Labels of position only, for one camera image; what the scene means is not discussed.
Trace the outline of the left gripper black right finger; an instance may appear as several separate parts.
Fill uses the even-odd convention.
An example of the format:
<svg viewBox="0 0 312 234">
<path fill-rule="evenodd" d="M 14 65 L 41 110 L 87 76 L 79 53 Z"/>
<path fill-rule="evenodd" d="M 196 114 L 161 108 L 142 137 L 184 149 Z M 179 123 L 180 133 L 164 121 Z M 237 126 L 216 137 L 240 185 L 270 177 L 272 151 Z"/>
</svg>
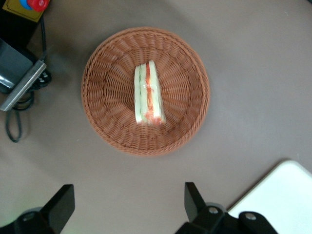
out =
<svg viewBox="0 0 312 234">
<path fill-rule="evenodd" d="M 227 234 L 225 211 L 217 203 L 206 203 L 193 182 L 186 182 L 184 207 L 189 222 L 186 234 Z"/>
</svg>

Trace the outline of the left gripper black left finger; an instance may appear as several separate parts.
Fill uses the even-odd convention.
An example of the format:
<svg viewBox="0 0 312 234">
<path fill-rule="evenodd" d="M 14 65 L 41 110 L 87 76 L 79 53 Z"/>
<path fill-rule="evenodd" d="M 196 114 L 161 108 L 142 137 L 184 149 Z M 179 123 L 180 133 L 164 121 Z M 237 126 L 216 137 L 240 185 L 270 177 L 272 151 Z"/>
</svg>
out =
<svg viewBox="0 0 312 234">
<path fill-rule="evenodd" d="M 75 210 L 73 184 L 63 185 L 41 208 L 40 213 L 54 234 L 59 234 Z"/>
</svg>

